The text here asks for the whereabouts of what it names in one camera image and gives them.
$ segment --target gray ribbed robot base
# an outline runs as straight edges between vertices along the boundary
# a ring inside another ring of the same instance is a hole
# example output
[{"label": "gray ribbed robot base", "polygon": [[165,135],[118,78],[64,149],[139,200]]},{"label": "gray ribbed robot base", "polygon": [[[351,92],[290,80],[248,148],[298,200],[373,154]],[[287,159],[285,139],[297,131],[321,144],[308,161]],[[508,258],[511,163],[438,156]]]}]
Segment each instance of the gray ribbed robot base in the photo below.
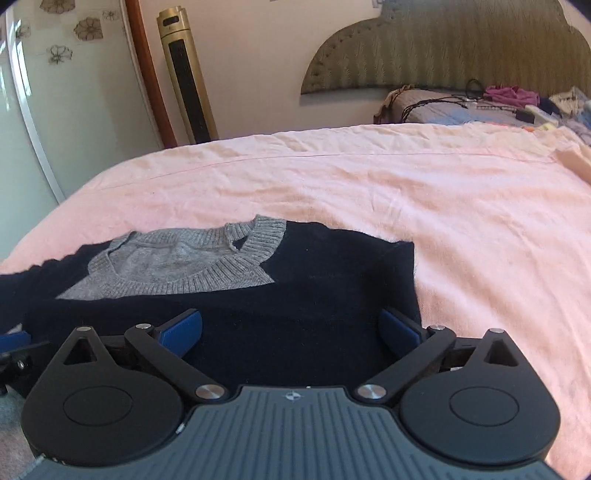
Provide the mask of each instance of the gray ribbed robot base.
[{"label": "gray ribbed robot base", "polygon": [[444,463],[409,440],[387,409],[354,403],[342,388],[260,387],[244,387],[235,400],[195,409],[175,439],[140,460],[114,467],[80,468],[41,459],[21,478],[560,479],[542,462],[504,471],[477,471]]}]

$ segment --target wrinkled fabric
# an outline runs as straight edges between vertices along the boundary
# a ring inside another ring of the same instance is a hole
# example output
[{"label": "wrinkled fabric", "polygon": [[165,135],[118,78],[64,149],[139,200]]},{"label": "wrinkled fabric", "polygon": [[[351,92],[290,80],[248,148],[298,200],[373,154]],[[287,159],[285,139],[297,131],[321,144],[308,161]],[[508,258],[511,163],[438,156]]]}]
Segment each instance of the wrinkled fabric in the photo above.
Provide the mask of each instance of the wrinkled fabric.
[{"label": "wrinkled fabric", "polygon": [[590,183],[591,149],[567,128],[404,124],[254,135],[103,172],[0,271],[130,230],[211,228],[257,213],[413,241],[423,324],[467,337],[507,330],[560,407],[547,461],[581,480],[591,465]]},{"label": "wrinkled fabric", "polygon": [[519,87],[488,87],[486,96],[490,97],[493,102],[504,103],[517,108],[523,108],[526,105],[538,106],[540,104],[540,96],[537,92],[529,92]]}]

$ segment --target metal screw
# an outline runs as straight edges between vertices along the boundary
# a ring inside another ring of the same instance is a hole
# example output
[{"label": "metal screw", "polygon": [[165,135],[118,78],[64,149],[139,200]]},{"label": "metal screw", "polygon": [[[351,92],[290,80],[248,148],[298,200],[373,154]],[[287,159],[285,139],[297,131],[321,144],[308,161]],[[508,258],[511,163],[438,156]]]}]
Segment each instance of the metal screw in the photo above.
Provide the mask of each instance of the metal screw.
[{"label": "metal screw", "polygon": [[381,385],[361,385],[357,389],[357,395],[370,400],[379,400],[380,398],[384,398],[386,396],[386,389]]},{"label": "metal screw", "polygon": [[222,398],[224,393],[226,393],[224,388],[221,385],[215,384],[201,385],[201,387],[195,390],[195,395],[204,400],[217,400],[218,398]]}]

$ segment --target headboard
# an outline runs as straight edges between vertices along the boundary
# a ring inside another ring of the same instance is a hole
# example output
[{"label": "headboard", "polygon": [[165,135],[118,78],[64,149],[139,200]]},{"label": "headboard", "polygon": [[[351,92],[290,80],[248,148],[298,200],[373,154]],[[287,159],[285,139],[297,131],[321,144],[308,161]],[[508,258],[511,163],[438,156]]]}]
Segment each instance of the headboard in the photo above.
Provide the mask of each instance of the headboard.
[{"label": "headboard", "polygon": [[378,18],[332,35],[301,92],[415,85],[519,85],[591,95],[591,49],[558,0],[384,0]]}]

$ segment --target gold tower fan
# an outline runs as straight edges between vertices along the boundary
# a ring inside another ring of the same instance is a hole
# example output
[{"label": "gold tower fan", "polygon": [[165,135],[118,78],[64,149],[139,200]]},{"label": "gold tower fan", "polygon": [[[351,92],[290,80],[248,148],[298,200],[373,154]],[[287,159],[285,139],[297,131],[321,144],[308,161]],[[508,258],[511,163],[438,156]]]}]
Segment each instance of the gold tower fan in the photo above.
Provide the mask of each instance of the gold tower fan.
[{"label": "gold tower fan", "polygon": [[217,140],[216,124],[187,11],[183,7],[167,8],[160,12],[157,21],[168,72],[189,140],[194,144]]}]

